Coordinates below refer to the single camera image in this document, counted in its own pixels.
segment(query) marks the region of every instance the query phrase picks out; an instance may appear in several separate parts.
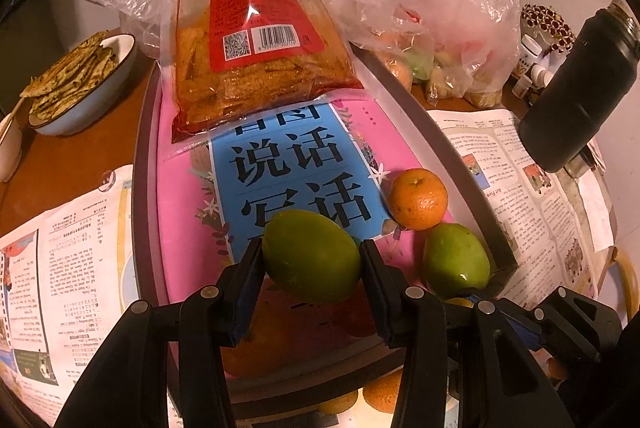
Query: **water bottle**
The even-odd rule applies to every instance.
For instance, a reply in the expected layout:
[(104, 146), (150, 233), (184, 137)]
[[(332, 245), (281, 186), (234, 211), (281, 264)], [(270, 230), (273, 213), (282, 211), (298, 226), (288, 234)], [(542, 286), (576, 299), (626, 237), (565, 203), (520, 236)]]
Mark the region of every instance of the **water bottle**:
[(574, 48), (518, 126), (531, 158), (555, 173), (596, 135), (632, 87), (640, 32), (624, 2), (585, 21)]

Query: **white bowl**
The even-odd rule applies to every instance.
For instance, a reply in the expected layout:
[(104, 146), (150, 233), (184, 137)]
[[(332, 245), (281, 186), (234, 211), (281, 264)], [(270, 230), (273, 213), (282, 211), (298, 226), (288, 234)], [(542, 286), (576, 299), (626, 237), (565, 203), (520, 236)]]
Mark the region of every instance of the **white bowl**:
[[(6, 116), (0, 122), (0, 129), (9, 119)], [(11, 121), (9, 128), (0, 139), (0, 181), (7, 182), (14, 174), (20, 158), (22, 157), (22, 131), (15, 119)]]
[(29, 116), (29, 124), (42, 135), (73, 135), (92, 125), (118, 100), (124, 90), (129, 72), (135, 61), (136, 40), (131, 34), (118, 34), (102, 40), (102, 46), (110, 46), (118, 61), (117, 67), (98, 86), (87, 92), (55, 119), (43, 121)]

